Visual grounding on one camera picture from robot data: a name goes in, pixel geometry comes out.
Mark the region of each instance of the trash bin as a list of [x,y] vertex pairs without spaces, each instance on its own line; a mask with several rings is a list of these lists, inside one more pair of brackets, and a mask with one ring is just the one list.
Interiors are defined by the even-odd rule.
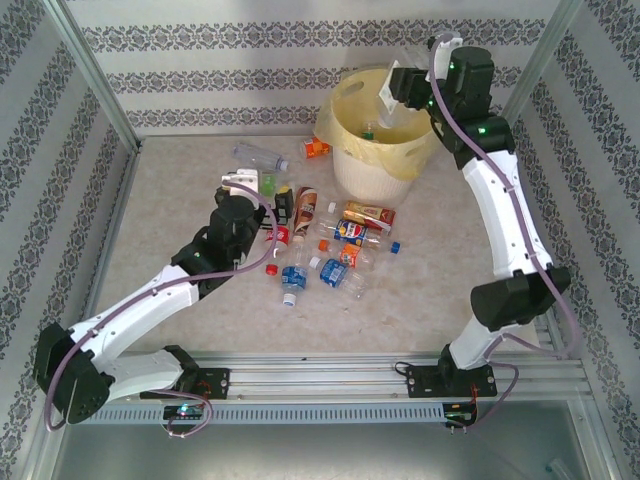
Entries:
[[343,79],[320,109],[314,134],[333,147],[336,179],[350,196],[396,206],[439,141],[425,111],[415,112],[398,127],[376,127],[373,141],[362,137],[367,122],[377,124],[376,98],[387,73],[382,68],[362,70]]

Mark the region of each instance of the floor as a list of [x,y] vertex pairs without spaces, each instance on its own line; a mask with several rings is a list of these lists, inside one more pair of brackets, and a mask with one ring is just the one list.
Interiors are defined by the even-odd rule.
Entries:
[[[215,208],[222,174],[235,170],[239,137],[151,137],[142,149],[99,301],[109,307],[158,273]],[[319,192],[326,211],[338,191],[331,157],[299,154],[301,137],[243,137],[292,160],[289,180]],[[471,316],[469,293],[492,280],[480,210],[451,156],[438,152],[397,209],[397,256],[380,254],[360,301],[311,278],[295,308],[282,305],[278,278],[264,268],[238,276],[178,312],[131,350],[179,344],[187,351],[389,353],[440,351]],[[307,243],[317,244],[312,234]],[[248,262],[266,249],[260,232]],[[532,326],[521,335],[536,342]],[[503,349],[519,349],[506,343]]]

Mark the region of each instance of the clear plastic bottle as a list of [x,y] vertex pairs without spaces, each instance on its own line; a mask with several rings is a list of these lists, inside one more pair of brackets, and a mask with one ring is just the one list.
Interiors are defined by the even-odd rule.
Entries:
[[283,265],[286,266],[282,269],[282,290],[284,292],[282,303],[294,307],[298,295],[307,286],[309,253],[304,242],[296,240],[294,237],[292,245],[287,249],[283,258]]
[[333,258],[322,260],[320,257],[312,257],[309,266],[320,271],[320,280],[324,283],[356,300],[362,298],[367,289],[364,275]]
[[320,215],[316,224],[316,231],[323,238],[333,238],[361,247],[390,251],[391,253],[400,251],[398,242],[392,241],[386,235],[381,235],[379,231],[343,220],[335,215]]
[[375,252],[352,243],[332,242],[320,240],[318,250],[327,252],[341,263],[361,272],[370,272],[375,264]]
[[[273,240],[273,230],[267,231],[266,242]],[[279,265],[285,259],[287,247],[289,246],[289,227],[278,226],[278,237],[276,238],[276,248],[273,251],[273,258],[267,263],[266,273],[272,277],[278,274]]]
[[243,165],[251,165],[258,170],[286,172],[289,167],[289,162],[282,155],[248,143],[236,143],[231,153]]

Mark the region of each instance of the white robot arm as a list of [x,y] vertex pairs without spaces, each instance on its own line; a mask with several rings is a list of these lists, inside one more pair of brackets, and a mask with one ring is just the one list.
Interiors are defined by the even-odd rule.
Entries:
[[[64,365],[53,404],[68,423],[82,422],[107,401],[126,395],[165,389],[194,393],[196,384],[207,375],[206,369],[199,369],[177,346],[150,355],[120,358],[120,354],[166,318],[202,300],[230,276],[178,280],[234,271],[247,258],[265,216],[264,207],[256,210],[250,199],[224,191],[218,192],[216,200],[218,208],[211,214],[209,226],[201,228],[146,285],[69,330],[55,323],[41,332],[34,377],[47,392],[54,373],[61,363]],[[133,301],[148,291],[148,296]],[[119,308],[125,309],[98,328]],[[72,348],[78,351],[64,364]]]
[[[494,72],[491,54],[479,47],[461,47],[456,34],[448,38],[444,40],[446,43],[429,41],[429,49],[436,45],[432,57],[436,63],[435,80],[429,78],[423,66],[393,68],[380,99],[385,107],[381,113],[385,124],[394,123],[393,118],[389,120],[397,110],[393,101],[407,108],[427,110],[434,133],[453,154],[458,169],[474,192],[491,244],[496,280],[472,290],[473,316],[462,334],[445,347],[440,358],[440,377],[446,386],[452,386],[445,390],[452,391],[456,383],[462,390],[468,388],[464,379],[470,378],[470,372],[486,371],[482,367],[487,363],[487,351],[498,339],[517,332],[553,304],[554,297],[536,266],[545,269],[543,273],[559,292],[568,287],[570,278],[566,268],[553,267],[533,225],[520,185],[509,124],[489,111]],[[441,100],[436,101],[431,82],[437,84]],[[446,115],[440,110],[439,101],[446,105]],[[456,128],[449,125],[447,118],[453,118]],[[494,165],[476,156],[456,133],[458,128],[487,152]],[[509,190],[498,174],[511,184]],[[522,225],[512,193],[524,217]],[[531,240],[529,249],[523,229]],[[530,256],[535,256],[539,265],[534,265]]]

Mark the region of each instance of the striped wallpaper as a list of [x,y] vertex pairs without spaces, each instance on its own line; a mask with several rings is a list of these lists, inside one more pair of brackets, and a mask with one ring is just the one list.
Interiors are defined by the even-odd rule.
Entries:
[[640,478],[638,32],[640,0],[584,2],[515,128],[624,479]]
[[37,335],[82,318],[130,152],[36,0],[0,0],[0,112],[0,479],[9,479],[42,428]]
[[308,132],[345,72],[451,29],[493,53],[501,106],[557,4],[68,1],[140,136]]

